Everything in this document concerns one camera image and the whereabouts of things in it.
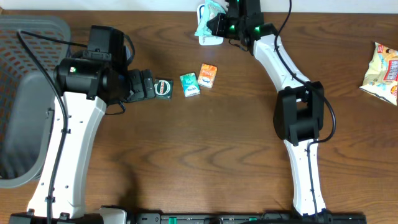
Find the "orange tissue pack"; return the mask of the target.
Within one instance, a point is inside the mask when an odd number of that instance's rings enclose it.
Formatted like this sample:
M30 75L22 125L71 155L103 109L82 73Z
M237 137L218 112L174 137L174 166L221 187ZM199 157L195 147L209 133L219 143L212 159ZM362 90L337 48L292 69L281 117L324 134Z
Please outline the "orange tissue pack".
M218 68L214 65L203 63L198 76L198 84L203 87L212 88Z

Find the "teal wrapper pack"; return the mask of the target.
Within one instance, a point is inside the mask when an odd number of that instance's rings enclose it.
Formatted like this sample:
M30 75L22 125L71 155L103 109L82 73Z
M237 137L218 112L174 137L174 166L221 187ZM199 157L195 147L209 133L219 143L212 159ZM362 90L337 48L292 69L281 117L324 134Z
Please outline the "teal wrapper pack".
M202 17L195 32L195 36L197 37L211 37L211 30L208 28L207 22L215 18L218 13L226 12L220 4L212 0L206 0L204 7Z

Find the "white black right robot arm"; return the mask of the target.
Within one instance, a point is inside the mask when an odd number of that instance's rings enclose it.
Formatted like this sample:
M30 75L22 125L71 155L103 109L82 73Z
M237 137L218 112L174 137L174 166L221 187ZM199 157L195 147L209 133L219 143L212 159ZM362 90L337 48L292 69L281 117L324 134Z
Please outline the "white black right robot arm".
M298 215L318 221L325 209L320 192L317 149L323 127L323 86L311 82L293 63L280 30L264 22L259 1L228 1L226 13L207 23L212 35L238 40L266 69L276 90L273 123L290 159L294 183L293 207Z

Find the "green Zam-Buk box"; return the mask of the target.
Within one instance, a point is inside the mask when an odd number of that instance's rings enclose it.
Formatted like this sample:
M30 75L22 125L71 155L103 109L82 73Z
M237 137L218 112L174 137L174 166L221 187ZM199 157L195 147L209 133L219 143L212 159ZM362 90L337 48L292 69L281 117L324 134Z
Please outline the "green Zam-Buk box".
M156 79L154 83L155 97L163 100L172 98L174 81L169 79Z

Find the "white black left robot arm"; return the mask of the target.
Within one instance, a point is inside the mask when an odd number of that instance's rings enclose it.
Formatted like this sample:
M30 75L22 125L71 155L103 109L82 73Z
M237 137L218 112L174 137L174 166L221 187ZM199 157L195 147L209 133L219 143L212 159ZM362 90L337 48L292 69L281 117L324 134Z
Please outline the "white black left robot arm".
M10 216L24 223L132 223L119 207L85 210L85 185L93 143L108 106L155 97L150 70L130 70L135 48L128 35L92 26L77 57L63 59L46 79L55 93L55 111L39 184L27 210Z

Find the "white blue snack bag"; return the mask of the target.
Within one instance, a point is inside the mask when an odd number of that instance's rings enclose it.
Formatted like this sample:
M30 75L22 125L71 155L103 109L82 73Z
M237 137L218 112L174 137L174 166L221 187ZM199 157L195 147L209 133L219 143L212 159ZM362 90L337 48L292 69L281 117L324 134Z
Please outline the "white blue snack bag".
M375 42L362 91L397 106L397 50Z

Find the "teal tissue pack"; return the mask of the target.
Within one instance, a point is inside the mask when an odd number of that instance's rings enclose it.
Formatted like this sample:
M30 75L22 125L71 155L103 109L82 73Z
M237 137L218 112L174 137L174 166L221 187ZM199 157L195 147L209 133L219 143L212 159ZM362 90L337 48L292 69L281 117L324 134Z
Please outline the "teal tissue pack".
M195 73L188 73L180 76L183 93L185 97L195 96L200 94L200 87L197 82Z

